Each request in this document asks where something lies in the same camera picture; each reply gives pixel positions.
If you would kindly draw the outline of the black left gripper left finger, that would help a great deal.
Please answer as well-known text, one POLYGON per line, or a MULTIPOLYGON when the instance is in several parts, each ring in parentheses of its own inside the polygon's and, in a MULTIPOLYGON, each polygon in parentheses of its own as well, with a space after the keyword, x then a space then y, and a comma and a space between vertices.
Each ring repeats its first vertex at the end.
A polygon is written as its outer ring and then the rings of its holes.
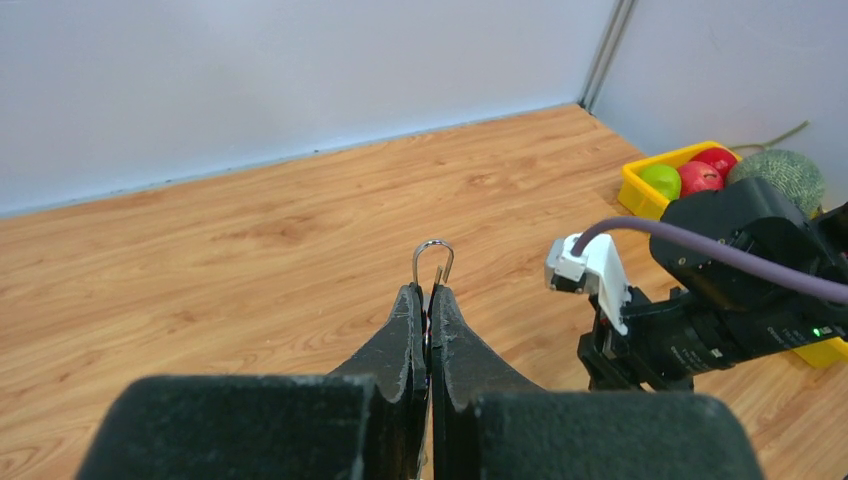
POLYGON ((326 374, 158 375, 113 402, 81 479, 415 479, 428 415, 422 293, 326 374))

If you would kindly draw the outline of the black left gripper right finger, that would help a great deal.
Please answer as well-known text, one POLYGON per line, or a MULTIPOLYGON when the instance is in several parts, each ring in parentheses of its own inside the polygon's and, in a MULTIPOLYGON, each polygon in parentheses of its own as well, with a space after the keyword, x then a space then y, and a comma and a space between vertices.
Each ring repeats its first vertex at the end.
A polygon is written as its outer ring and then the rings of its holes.
POLYGON ((760 479, 748 437, 693 393, 553 392, 431 300, 433 470, 438 479, 760 479))

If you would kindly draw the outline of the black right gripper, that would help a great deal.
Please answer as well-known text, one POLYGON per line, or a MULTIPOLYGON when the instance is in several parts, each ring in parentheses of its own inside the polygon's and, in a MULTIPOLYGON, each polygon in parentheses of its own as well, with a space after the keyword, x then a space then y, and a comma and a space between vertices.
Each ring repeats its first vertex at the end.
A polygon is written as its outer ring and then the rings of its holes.
POLYGON ((638 287, 628 292, 623 309, 627 332, 612 325, 591 294, 592 329, 582 335, 577 357, 589 375, 591 391, 653 390, 691 391, 694 377, 703 372, 695 355, 703 346, 695 324, 703 303, 693 293, 674 288, 665 301, 653 302, 638 287))

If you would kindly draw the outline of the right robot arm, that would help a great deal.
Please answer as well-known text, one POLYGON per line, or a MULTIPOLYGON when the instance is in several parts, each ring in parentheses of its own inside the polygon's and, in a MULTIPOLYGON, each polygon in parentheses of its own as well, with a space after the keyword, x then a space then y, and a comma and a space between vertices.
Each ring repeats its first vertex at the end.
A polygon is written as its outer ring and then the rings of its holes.
POLYGON ((809 218, 748 178, 672 202, 659 220, 602 220, 567 243, 587 255, 613 230, 644 232, 678 282, 664 301, 577 276, 595 319, 577 354, 594 391, 689 390, 697 375, 847 334, 847 210, 809 218))

